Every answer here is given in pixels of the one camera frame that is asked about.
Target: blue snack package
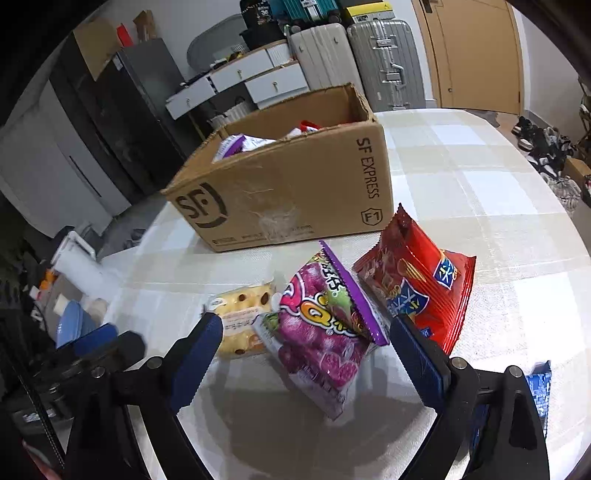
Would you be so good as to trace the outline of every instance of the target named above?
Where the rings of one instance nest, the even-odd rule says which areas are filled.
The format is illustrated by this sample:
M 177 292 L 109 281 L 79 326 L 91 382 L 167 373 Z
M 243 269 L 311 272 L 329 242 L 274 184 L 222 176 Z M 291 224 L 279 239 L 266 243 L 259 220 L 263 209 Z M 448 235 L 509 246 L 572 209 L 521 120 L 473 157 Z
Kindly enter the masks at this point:
M 550 383 L 552 380 L 552 370 L 550 361 L 537 365 L 531 375 L 526 375 L 531 394 L 534 397 L 535 407 L 538 409 L 538 415 L 542 422 L 544 438 L 548 434 L 548 408 L 550 405 Z

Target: black cabinet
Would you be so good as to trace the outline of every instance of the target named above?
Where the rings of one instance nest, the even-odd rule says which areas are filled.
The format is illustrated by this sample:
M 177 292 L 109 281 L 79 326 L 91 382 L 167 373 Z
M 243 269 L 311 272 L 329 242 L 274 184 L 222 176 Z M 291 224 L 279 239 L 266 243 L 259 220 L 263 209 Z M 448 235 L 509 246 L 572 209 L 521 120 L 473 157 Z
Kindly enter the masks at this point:
M 183 81 L 163 40 L 122 48 L 96 81 L 71 35 L 50 82 L 77 133 L 105 173 L 136 203 L 164 188 L 200 145 L 187 117 L 166 99 Z

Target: white tablecloth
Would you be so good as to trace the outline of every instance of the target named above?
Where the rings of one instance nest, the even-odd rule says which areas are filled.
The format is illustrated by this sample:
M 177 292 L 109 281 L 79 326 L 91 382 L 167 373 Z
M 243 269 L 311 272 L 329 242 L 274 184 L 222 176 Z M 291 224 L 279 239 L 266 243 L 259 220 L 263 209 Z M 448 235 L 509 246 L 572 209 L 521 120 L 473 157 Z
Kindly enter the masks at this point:
M 477 255 L 475 285 L 453 356 L 475 368 L 528 372 L 552 361 L 548 455 L 563 479 L 591 440 L 588 365 L 591 260 L 558 200 L 523 156 L 487 122 L 463 111 L 378 114 L 385 128 L 394 202 L 440 248 Z M 377 233 L 335 238 L 350 267 Z M 211 294 L 288 280 L 317 242 L 216 254 L 168 204 L 136 249 L 105 321 L 144 335 L 164 355 L 196 324 Z M 422 406 L 394 349 L 364 360 L 352 402 L 331 422 L 267 355 L 212 365 L 179 413 L 218 479 L 395 479 L 427 434 Z M 152 478 L 164 478 L 137 419 Z M 460 478 L 459 459 L 449 478 Z

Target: purple candy bag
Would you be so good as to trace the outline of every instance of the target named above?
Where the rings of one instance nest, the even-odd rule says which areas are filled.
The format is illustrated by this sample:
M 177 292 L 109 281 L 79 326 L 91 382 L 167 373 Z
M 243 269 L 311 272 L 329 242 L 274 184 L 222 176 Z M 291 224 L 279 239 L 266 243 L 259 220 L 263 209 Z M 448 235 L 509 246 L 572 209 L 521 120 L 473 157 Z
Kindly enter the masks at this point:
M 280 311 L 259 316 L 254 326 L 290 378 L 335 419 L 343 411 L 369 338 L 389 342 L 359 286 L 321 243 L 323 250 L 291 279 Z M 351 321 L 355 328 L 348 326 Z

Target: screw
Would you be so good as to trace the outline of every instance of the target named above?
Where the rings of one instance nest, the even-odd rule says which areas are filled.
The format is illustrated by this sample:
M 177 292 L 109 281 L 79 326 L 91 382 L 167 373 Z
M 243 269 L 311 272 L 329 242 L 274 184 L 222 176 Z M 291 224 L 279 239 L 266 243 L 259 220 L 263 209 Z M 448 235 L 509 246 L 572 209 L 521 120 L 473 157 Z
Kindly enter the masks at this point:
M 458 370 L 464 370 L 468 366 L 468 362 L 466 362 L 463 358 L 456 356 L 452 358 L 452 365 Z
M 148 365 L 150 370 L 156 370 L 157 368 L 160 368 L 160 365 L 162 365 L 162 358 L 159 356 L 153 356 L 146 362 L 146 365 Z
M 95 378 L 100 378 L 105 374 L 105 367 L 98 366 L 90 374 Z
M 519 378 L 521 375 L 523 375 L 521 368 L 516 367 L 515 365 L 509 367 L 509 373 L 513 375 L 515 378 Z

